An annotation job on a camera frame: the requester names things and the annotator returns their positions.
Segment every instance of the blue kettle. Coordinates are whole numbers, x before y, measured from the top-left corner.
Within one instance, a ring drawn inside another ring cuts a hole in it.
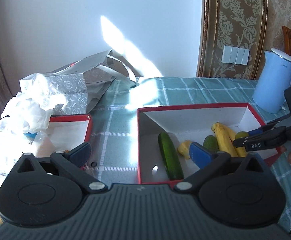
[[[278,49],[264,53],[265,65],[252,98],[263,110],[275,114],[285,101],[284,90],[291,85],[291,56]]]

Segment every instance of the light switch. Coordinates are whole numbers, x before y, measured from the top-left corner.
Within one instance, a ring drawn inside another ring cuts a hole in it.
[[[221,62],[230,63],[231,50],[233,47],[224,46]]]
[[[242,64],[242,59],[243,59],[243,54],[244,54],[244,50],[243,48],[239,48],[238,49],[238,54],[237,54],[237,58],[235,60],[236,64]]]
[[[230,63],[235,63],[235,60],[237,58],[239,48],[237,47],[232,47],[231,49],[231,55],[230,55]]]
[[[244,49],[243,59],[242,59],[242,65],[247,65],[248,59],[249,59],[249,49]]]

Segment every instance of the kettle lid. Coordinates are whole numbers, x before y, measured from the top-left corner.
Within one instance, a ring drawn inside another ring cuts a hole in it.
[[[291,56],[289,56],[287,53],[275,48],[272,48],[271,51],[277,54],[279,57],[291,62]]]

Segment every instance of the wooden frame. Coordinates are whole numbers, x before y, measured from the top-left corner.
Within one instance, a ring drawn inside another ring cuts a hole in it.
[[[219,13],[219,0],[203,0],[197,77],[211,76],[212,62],[215,56],[215,45],[218,28],[218,13]],[[262,15],[260,17],[261,23],[260,28],[258,30],[259,37],[257,39],[258,47],[254,56],[255,58],[254,67],[250,74],[251,79],[255,79],[256,77],[261,55],[263,53],[267,15],[268,15],[268,0],[263,0]]]

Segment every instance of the table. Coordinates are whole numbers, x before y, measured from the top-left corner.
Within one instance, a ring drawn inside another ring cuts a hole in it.
[[[257,81],[228,78],[140,78],[139,85],[129,89],[114,80],[97,106],[92,110],[91,137],[94,168],[86,171],[108,186],[112,183],[138,183],[137,109],[147,106],[249,102],[269,122],[288,114],[284,107],[277,114],[259,108],[252,100]],[[286,231],[291,228],[291,166],[288,152],[271,167],[287,197],[287,205],[279,221]]]

